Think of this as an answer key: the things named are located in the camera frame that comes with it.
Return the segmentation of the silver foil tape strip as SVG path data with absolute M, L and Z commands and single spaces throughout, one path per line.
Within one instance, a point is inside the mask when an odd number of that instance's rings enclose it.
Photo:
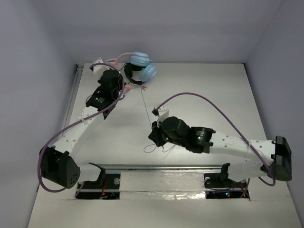
M 201 172 L 139 171 L 123 172 L 121 200 L 203 200 L 206 198 Z

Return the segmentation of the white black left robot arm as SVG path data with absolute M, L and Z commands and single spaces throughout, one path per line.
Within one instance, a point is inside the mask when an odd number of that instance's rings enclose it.
M 55 134 L 42 148 L 38 161 L 38 180 L 43 179 L 70 189 L 89 182 L 95 187 L 105 184 L 105 169 L 92 162 L 80 163 L 76 157 L 89 134 L 107 118 L 123 94 L 123 76 L 115 69 L 103 72 L 99 87 L 93 92 L 79 119 Z

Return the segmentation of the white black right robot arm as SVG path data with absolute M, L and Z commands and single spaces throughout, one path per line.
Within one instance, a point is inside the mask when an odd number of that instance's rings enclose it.
M 190 127 L 183 120 L 171 116 L 163 122 L 152 123 L 148 138 L 156 146 L 166 143 L 197 154 L 225 154 L 243 158 L 238 164 L 222 165 L 219 181 L 229 187 L 236 181 L 267 175 L 277 181 L 291 181 L 291 149 L 286 138 L 275 140 L 247 140 L 233 137 L 206 127 Z

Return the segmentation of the pink blue cat-ear headphones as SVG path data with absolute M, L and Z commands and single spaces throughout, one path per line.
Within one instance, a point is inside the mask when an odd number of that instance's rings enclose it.
M 124 56 L 130 56 L 128 63 L 124 65 L 124 74 L 129 80 L 130 84 L 127 84 L 127 89 L 131 90 L 137 87 L 146 88 L 146 83 L 157 75 L 156 67 L 152 64 L 153 61 L 149 56 L 142 52 L 127 52 L 121 54 L 117 58 L 109 59 L 106 63 L 112 63 L 115 67 L 118 66 L 118 62 Z M 133 72 L 141 72 L 140 79 L 133 79 Z

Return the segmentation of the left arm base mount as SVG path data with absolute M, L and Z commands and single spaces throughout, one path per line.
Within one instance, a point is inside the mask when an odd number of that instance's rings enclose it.
M 89 163 L 101 172 L 95 181 L 87 180 L 78 184 L 75 198 L 80 200 L 119 200 L 120 178 L 119 173 L 107 173 L 100 165 Z

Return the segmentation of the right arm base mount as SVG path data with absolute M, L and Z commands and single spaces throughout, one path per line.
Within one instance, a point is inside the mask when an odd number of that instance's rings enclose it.
M 236 182 L 228 178 L 230 163 L 222 165 L 218 173 L 204 173 L 206 199 L 249 199 L 248 182 Z

